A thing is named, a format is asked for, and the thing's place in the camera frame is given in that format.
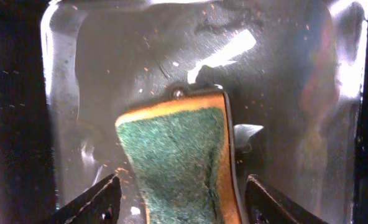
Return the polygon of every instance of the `green scouring pad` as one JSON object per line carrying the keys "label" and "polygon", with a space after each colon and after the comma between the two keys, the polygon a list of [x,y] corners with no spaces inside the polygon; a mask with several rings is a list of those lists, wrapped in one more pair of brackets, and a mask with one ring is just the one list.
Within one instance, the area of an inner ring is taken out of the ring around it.
{"label": "green scouring pad", "polygon": [[118,118],[116,131],[147,223],[240,223],[222,94],[132,111]]}

